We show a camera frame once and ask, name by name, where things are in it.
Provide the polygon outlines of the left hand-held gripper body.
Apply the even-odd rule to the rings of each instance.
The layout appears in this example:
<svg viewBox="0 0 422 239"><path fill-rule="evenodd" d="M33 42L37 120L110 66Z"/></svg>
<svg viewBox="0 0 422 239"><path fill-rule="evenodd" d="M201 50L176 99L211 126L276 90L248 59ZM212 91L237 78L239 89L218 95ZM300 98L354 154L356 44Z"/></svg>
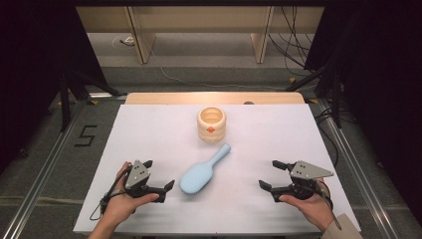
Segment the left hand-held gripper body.
<svg viewBox="0 0 422 239"><path fill-rule="evenodd" d="M125 178L123 184L125 192L133 198L145 195L149 176L149 168L146 168L143 162L136 160L129 168L128 175Z"/></svg>

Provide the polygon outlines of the cream ribbed cup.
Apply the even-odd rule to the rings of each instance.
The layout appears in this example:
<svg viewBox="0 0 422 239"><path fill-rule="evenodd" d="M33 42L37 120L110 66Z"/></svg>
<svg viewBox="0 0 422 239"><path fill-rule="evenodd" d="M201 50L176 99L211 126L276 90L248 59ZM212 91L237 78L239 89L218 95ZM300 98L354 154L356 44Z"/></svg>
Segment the cream ribbed cup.
<svg viewBox="0 0 422 239"><path fill-rule="evenodd" d="M226 135L226 122L227 117L223 110L205 108L197 115L198 136L206 142L218 142Z"/></svg>

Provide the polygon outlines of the person's left hand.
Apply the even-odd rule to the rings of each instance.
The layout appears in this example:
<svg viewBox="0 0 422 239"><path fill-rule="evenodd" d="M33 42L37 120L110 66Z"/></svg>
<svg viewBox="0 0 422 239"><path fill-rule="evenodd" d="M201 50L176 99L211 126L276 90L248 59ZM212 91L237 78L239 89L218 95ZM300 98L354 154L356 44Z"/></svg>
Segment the person's left hand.
<svg viewBox="0 0 422 239"><path fill-rule="evenodd" d="M156 193L149 193L139 198L132 198L126 193L116 195L110 199L100 224L115 228L125 221L139 206L152 202L159 197Z"/></svg>

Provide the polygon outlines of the aluminium floor rail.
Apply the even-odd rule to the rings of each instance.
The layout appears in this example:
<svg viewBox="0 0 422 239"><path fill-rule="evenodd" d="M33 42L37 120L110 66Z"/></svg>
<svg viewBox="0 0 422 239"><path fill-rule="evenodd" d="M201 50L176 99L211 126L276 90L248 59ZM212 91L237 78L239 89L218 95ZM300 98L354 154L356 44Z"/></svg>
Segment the aluminium floor rail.
<svg viewBox="0 0 422 239"><path fill-rule="evenodd" d="M343 157L344 163L358 187L367 210L370 212L374 223L383 239L398 239L398 231L394 227L391 217L386 208L381 203L380 197L376 195L375 189L371 184L370 178L365 175L364 167L359 163L349 141L347 140L342 128L338 128L331 116L331 105L327 100L321 100L319 103L321 110L320 118L317 123L326 122L329 128L329 138L335 147L336 154Z"/></svg>
<svg viewBox="0 0 422 239"><path fill-rule="evenodd" d="M68 125L59 133L59 136L51 149L47 159L40 169L34 183L31 185L28 193L23 197L21 203L10 221L6 232L0 239L19 239L23 229L25 228L36 204L42 194L51 174L53 173L56 164L58 163L70 135L74 130L74 126L81 111L86 105L85 101L78 101L71 113L71 119Z"/></svg>

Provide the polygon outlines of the floor outlet with plug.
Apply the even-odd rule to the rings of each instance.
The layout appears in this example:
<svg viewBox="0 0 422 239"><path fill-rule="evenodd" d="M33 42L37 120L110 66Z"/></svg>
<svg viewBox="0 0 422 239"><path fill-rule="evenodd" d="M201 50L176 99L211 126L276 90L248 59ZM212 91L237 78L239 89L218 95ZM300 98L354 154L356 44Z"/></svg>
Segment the floor outlet with plug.
<svg viewBox="0 0 422 239"><path fill-rule="evenodd" d="M131 36L118 35L111 41L111 45L117 49L130 48L134 46L134 40Z"/></svg>

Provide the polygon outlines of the white table cover board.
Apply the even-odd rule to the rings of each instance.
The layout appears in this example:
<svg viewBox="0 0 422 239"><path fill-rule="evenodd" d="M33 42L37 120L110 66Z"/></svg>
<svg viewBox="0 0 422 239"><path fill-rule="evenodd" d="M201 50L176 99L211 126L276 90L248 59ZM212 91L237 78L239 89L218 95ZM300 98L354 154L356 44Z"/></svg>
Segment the white table cover board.
<svg viewBox="0 0 422 239"><path fill-rule="evenodd" d="M195 163L207 161L219 144L198 136L201 106L123 105L75 225L88 234L96 225L100 199L126 161L152 160L148 183L178 182ZM288 235L316 232L302 213L260 188L290 184L289 174L273 167L279 160L306 161L331 170L332 162L310 107L299 105L225 105L224 142L230 152L214 167L211 180L189 195L174 186L162 203L139 207L117 230L131 235Z"/></svg>

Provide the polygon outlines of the person's right hand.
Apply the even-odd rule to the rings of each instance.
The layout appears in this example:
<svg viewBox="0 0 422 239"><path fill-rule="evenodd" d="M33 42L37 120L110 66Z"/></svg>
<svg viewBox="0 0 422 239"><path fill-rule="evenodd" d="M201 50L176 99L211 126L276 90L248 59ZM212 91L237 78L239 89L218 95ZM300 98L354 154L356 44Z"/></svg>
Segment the person's right hand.
<svg viewBox="0 0 422 239"><path fill-rule="evenodd" d="M314 225L321 233L323 233L334 220L329 204L318 194L314 194L306 200L299 200L292 195L281 195L279 199L300 210L307 221Z"/></svg>

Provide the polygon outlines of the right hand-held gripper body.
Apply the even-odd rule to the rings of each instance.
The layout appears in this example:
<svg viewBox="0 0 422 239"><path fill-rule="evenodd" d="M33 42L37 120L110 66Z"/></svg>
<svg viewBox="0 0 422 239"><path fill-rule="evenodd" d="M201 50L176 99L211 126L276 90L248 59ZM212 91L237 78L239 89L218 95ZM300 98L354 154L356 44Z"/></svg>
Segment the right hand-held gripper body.
<svg viewBox="0 0 422 239"><path fill-rule="evenodd" d="M311 163L299 160L289 166L289 175L293 182L294 197L300 200L311 198L321 193L317 179L333 176L333 172Z"/></svg>

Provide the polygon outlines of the black curtain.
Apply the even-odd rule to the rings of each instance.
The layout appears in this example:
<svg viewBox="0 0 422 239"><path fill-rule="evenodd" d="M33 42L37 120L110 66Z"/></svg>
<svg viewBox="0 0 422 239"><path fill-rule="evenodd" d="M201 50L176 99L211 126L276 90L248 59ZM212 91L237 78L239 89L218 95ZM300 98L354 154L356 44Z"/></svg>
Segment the black curtain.
<svg viewBox="0 0 422 239"><path fill-rule="evenodd" d="M308 63L334 46L350 109L377 159L422 226L422 0L319 0Z"/></svg>
<svg viewBox="0 0 422 239"><path fill-rule="evenodd" d="M106 78L73 0L0 0L0 174L65 85Z"/></svg>

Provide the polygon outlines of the light blue hairbrush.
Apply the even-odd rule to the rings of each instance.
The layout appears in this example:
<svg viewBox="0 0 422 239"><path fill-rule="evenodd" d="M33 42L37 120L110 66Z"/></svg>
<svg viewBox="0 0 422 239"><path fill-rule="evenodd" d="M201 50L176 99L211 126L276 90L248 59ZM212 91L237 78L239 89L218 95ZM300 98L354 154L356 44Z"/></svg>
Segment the light blue hairbrush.
<svg viewBox="0 0 422 239"><path fill-rule="evenodd" d="M214 165L231 151L231 146L223 144L207 161L195 163L180 178L179 186L186 194L198 193L212 178Z"/></svg>

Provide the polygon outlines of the black metal stand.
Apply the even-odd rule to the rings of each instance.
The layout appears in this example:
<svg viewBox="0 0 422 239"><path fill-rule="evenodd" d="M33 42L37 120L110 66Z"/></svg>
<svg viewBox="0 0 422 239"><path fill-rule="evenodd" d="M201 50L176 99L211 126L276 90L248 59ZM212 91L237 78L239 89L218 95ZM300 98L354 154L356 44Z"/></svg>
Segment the black metal stand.
<svg viewBox="0 0 422 239"><path fill-rule="evenodd" d="M331 116L335 125L341 128L339 119L339 101L340 101L340 72L336 64L325 64L309 76L302 80L293 83L286 88L286 92L294 92L299 88L305 86L311 81L318 79L315 93L318 98L326 98L331 94Z"/></svg>
<svg viewBox="0 0 422 239"><path fill-rule="evenodd" d="M72 93L78 101L84 101L90 97L86 85L94 85L113 97L126 96L126 93L110 87L106 82L96 80L77 70L64 70L59 79L59 84L62 109L61 131L65 131L71 123L69 93Z"/></svg>

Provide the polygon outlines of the wooden table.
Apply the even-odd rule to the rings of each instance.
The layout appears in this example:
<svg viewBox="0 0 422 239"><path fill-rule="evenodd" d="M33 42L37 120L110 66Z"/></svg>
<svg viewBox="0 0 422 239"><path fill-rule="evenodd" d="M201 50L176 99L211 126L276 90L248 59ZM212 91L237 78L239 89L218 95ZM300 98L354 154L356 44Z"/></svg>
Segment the wooden table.
<svg viewBox="0 0 422 239"><path fill-rule="evenodd" d="M189 92L131 93L127 105L298 105L305 102L299 93Z"/></svg>

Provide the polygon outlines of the light wooden desk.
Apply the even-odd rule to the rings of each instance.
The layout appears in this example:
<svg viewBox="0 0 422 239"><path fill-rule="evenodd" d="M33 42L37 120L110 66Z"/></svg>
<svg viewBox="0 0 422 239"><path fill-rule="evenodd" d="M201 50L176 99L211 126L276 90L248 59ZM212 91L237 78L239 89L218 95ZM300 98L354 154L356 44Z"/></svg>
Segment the light wooden desk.
<svg viewBox="0 0 422 239"><path fill-rule="evenodd" d="M138 60L148 62L158 33L246 33L256 62L265 59L271 33L313 34L322 7L79 7L88 33L129 33Z"/></svg>

